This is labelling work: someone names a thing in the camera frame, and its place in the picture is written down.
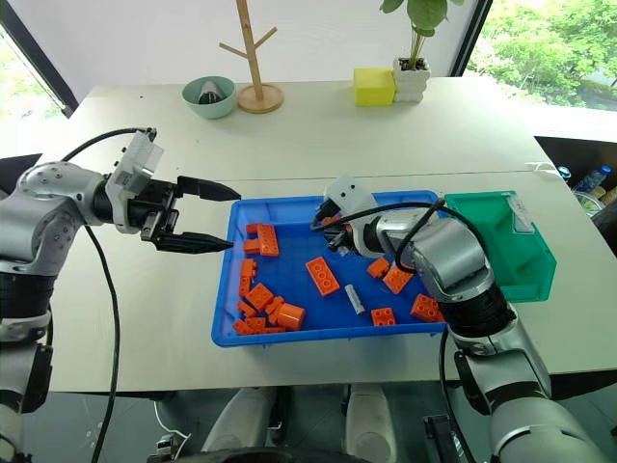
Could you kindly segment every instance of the orange building block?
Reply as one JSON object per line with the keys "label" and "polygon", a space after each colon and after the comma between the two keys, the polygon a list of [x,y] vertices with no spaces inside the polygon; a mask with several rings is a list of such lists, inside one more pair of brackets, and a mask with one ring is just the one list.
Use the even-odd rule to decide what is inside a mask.
{"label": "orange building block", "polygon": [[251,290],[251,283],[257,273],[257,262],[255,259],[243,259],[240,267],[240,288],[238,294],[246,296]]}
{"label": "orange building block", "polygon": [[276,325],[279,322],[279,310],[281,309],[282,304],[279,307],[276,307],[271,313],[268,314],[268,321],[271,325]]}
{"label": "orange building block", "polygon": [[371,263],[368,267],[366,267],[366,271],[373,278],[382,278],[386,275],[389,269],[389,262],[384,258],[378,258],[373,263]]}
{"label": "orange building block", "polygon": [[395,263],[389,268],[388,274],[384,277],[383,282],[389,287],[394,294],[400,293],[405,285],[412,279],[413,273],[407,273],[400,270]]}
{"label": "orange building block", "polygon": [[274,294],[263,284],[258,284],[245,296],[259,312],[274,299]]}
{"label": "orange building block", "polygon": [[240,277],[240,287],[238,288],[238,295],[241,297],[246,296],[251,290],[251,279],[248,277]]}
{"label": "orange building block", "polygon": [[282,297],[275,297],[272,302],[266,306],[266,313],[268,313],[268,315],[272,314],[272,312],[282,306],[284,302],[285,300]]}
{"label": "orange building block", "polygon": [[279,326],[291,331],[298,331],[302,328],[302,322],[307,314],[303,308],[291,304],[283,304],[277,313]]}
{"label": "orange building block", "polygon": [[307,262],[305,266],[322,296],[332,294],[340,288],[335,274],[332,273],[324,258],[313,259]]}
{"label": "orange building block", "polygon": [[255,259],[242,259],[240,267],[240,276],[253,279],[257,274],[257,262]]}
{"label": "orange building block", "polygon": [[243,313],[247,318],[257,315],[257,311],[244,301],[238,301],[238,311]]}
{"label": "orange building block", "polygon": [[266,319],[261,316],[255,316],[244,320],[249,328],[251,328],[256,334],[260,335],[265,333]]}
{"label": "orange building block", "polygon": [[282,326],[270,326],[265,328],[264,333],[267,335],[273,334],[273,333],[284,333],[285,329]]}
{"label": "orange building block", "polygon": [[419,294],[414,302],[411,314],[420,320],[434,322],[438,321],[440,307],[435,299]]}
{"label": "orange building block", "polygon": [[258,254],[259,253],[259,240],[247,239],[244,242],[244,254]]}
{"label": "orange building block", "polygon": [[257,224],[257,239],[259,253],[262,256],[276,257],[279,255],[279,241],[272,225]]}
{"label": "orange building block", "polygon": [[390,307],[370,311],[370,316],[373,319],[374,326],[389,326],[396,324],[394,312]]}
{"label": "orange building block", "polygon": [[233,329],[240,336],[255,334],[255,331],[242,320],[236,320],[235,323],[233,323]]}

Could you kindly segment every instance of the yellow block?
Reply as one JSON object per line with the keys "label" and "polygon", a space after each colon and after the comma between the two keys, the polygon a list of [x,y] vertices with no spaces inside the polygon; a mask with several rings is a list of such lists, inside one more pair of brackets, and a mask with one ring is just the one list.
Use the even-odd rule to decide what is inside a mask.
{"label": "yellow block", "polygon": [[357,106],[388,106],[394,102],[396,85],[390,68],[355,68]]}

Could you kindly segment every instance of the teal bowl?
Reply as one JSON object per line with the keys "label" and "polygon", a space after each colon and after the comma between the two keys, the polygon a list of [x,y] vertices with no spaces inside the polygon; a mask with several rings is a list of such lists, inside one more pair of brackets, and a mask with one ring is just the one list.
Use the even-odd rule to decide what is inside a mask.
{"label": "teal bowl", "polygon": [[[225,98],[218,103],[198,104],[201,96],[201,87],[206,80],[214,82],[221,92],[225,94]],[[206,119],[219,119],[229,114],[236,105],[235,84],[225,77],[218,75],[209,75],[200,77],[184,86],[182,90],[182,98],[186,104],[197,114]]]}

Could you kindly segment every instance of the window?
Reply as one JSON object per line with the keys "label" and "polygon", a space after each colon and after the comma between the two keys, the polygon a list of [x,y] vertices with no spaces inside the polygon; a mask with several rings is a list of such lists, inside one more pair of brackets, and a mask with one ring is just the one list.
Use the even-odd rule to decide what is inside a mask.
{"label": "window", "polygon": [[617,111],[617,3],[494,0],[463,75],[525,103]]}
{"label": "window", "polygon": [[0,157],[41,152],[67,122],[63,108],[0,26]]}

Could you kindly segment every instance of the wooden stand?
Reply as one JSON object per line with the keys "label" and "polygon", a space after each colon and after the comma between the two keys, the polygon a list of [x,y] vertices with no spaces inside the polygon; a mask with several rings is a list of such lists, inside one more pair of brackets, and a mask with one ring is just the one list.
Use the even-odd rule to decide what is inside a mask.
{"label": "wooden stand", "polygon": [[238,106],[249,113],[269,113],[282,105],[282,91],[273,85],[261,83],[259,65],[257,63],[257,55],[255,51],[263,45],[265,41],[270,39],[275,32],[277,32],[277,28],[273,27],[265,34],[265,36],[257,42],[254,42],[247,0],[236,0],[236,5],[238,7],[238,15],[240,16],[240,25],[242,26],[242,37],[244,39],[246,53],[236,50],[235,48],[222,42],[219,43],[219,46],[227,51],[230,51],[231,53],[241,56],[242,58],[246,58],[249,61],[249,69],[251,70],[253,85],[242,89],[238,95]]}

